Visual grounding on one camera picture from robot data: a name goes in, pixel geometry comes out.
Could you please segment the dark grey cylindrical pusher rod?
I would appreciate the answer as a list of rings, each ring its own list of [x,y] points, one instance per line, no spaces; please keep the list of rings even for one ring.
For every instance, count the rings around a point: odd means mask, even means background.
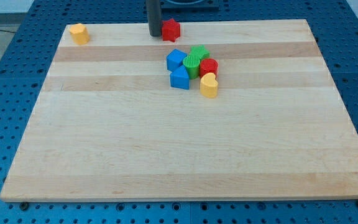
[[[160,0],[145,0],[149,34],[152,37],[162,35],[162,10]]]

